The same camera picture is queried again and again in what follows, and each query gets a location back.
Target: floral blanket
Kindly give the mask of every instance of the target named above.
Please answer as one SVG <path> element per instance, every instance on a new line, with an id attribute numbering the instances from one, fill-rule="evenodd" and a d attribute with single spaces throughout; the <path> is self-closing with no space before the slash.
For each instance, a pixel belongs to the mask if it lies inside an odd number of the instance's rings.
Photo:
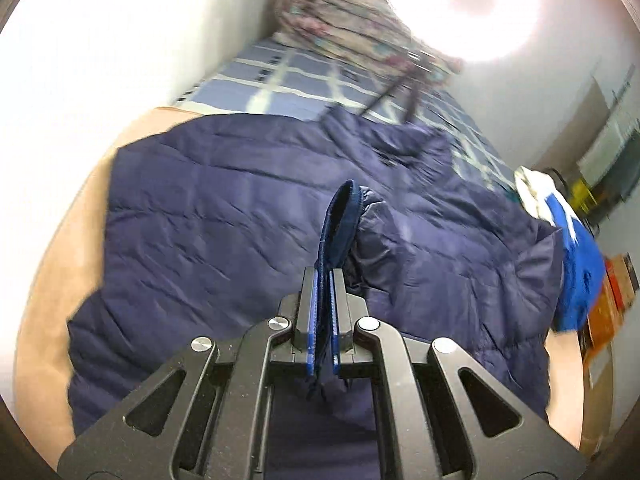
<path id="1" fill-rule="evenodd" d="M 452 60 L 428 49 L 393 13 L 386 0 L 277 0 L 274 41 L 341 59 L 384 77 L 412 67 L 408 52 L 436 56 L 432 83 L 444 83 Z"/>

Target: bed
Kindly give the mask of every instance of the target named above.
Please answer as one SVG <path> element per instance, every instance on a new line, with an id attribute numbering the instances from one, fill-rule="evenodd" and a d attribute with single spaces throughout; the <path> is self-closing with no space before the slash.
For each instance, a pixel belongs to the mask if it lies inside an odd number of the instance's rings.
<path id="1" fill-rule="evenodd" d="M 358 112 L 387 84 L 339 60 L 262 40 L 183 94 L 175 106 L 201 114 L 247 112 L 311 120 L 336 102 Z M 406 94 L 406 90 L 396 92 L 367 116 L 397 123 Z M 422 94 L 417 119 L 449 133 L 453 166 L 461 177 L 496 191 L 513 188 L 513 171 L 445 89 Z"/>
<path id="2" fill-rule="evenodd" d="M 250 112 L 312 119 L 334 102 L 359 110 L 385 82 L 364 70 L 309 51 L 263 40 L 199 82 L 171 108 L 156 108 L 116 140 L 88 177 L 53 237 L 34 278 L 17 342 L 16 412 L 25 435 L 55 466 L 73 440 L 66 388 L 72 375 L 66 320 L 102 276 L 102 242 L 110 165 L 118 146 L 164 132 L 200 114 Z M 396 122 L 404 95 L 376 107 L 370 118 Z M 453 166 L 463 178 L 512 193 L 513 171 L 473 119 L 445 90 L 422 96 L 419 121 L 449 133 Z M 582 429 L 582 366 L 575 333 L 550 333 L 549 421 L 578 447 Z"/>

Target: blue checkered sheet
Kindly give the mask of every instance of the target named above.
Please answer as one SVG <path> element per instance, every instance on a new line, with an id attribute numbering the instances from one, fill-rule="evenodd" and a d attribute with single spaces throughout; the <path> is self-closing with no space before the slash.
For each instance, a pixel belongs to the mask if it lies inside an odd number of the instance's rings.
<path id="1" fill-rule="evenodd" d="M 175 105 L 203 114 L 247 112 L 312 120 L 336 102 L 359 112 L 387 85 L 387 80 L 353 65 L 262 40 L 198 83 Z M 406 89 L 396 91 L 368 117 L 386 123 L 401 121 L 407 97 Z M 453 166 L 461 177 L 493 190 L 514 187 L 513 171 L 447 91 L 424 92 L 417 119 L 449 133 Z"/>

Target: bright light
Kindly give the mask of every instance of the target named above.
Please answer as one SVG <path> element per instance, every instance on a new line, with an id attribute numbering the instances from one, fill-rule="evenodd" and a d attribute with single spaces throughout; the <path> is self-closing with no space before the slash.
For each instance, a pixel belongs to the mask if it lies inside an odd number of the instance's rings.
<path id="1" fill-rule="evenodd" d="M 484 0 L 473 9 L 473 0 L 387 1 L 416 38 L 468 61 L 495 59 L 522 46 L 533 31 L 540 4 Z"/>

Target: puffer jacket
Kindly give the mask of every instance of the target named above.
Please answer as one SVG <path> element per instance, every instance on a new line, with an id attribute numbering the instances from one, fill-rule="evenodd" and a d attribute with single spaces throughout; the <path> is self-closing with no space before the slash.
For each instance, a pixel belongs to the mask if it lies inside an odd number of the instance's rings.
<path id="1" fill-rule="evenodd" d="M 561 232 L 457 176 L 444 131 L 335 107 L 309 122 L 206 116 L 119 150 L 104 283 L 68 323 L 76 433 L 194 336 L 233 338 L 271 317 L 350 178 L 367 188 L 350 291 L 404 333 L 454 339 L 545 416 Z M 324 398 L 307 393 L 276 385 L 270 478 L 378 478 L 367 381 L 328 377 Z"/>

